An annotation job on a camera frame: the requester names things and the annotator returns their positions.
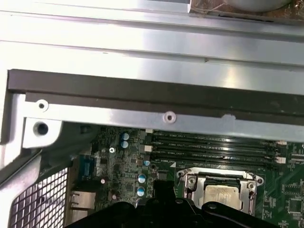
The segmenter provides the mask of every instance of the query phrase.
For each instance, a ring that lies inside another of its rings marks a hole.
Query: green circuit board
[[[176,174],[185,168],[226,169],[264,179],[257,188],[256,217],[282,228],[304,228],[301,143],[102,126],[91,154],[81,156],[78,181],[95,183],[96,211],[118,201],[135,205],[152,195],[156,179],[175,181],[182,197]]]

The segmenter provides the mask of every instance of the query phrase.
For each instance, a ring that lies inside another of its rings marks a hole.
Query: metal bracket
[[[23,148],[41,148],[53,144],[60,136],[62,121],[27,118]]]

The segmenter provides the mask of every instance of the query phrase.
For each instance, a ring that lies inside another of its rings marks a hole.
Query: mesh grille
[[[64,169],[18,196],[11,209],[11,228],[62,228],[67,190]]]

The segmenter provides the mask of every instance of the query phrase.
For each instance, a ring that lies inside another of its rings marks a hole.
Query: blue capacitor
[[[130,138],[130,135],[128,133],[123,133],[122,134],[122,139],[123,140],[128,140]]]
[[[129,143],[127,141],[122,141],[120,144],[124,149],[128,148]]]
[[[139,174],[138,175],[138,182],[140,182],[141,184],[146,182],[146,176],[144,174]]]
[[[150,165],[150,161],[143,161],[143,164],[144,164],[145,166],[149,166],[149,165]]]
[[[139,188],[137,189],[137,195],[138,195],[139,197],[144,196],[144,187],[139,187]]]

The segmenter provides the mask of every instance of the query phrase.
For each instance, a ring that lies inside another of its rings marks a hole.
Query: motherboard
[[[301,143],[102,126],[76,158],[76,191],[95,192],[95,211],[151,197],[175,183],[197,207],[217,201],[282,228],[304,227]]]

